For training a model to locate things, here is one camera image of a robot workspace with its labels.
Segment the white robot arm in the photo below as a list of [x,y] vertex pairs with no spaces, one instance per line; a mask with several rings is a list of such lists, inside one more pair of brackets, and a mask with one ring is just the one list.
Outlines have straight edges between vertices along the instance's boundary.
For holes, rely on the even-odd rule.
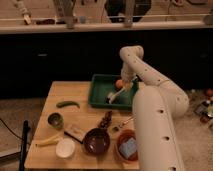
[[185,171],[176,139],[173,119],[183,116],[189,107],[187,94],[172,80],[142,60],[141,46],[123,47],[121,78],[129,87],[137,75],[145,86],[132,103],[141,171]]

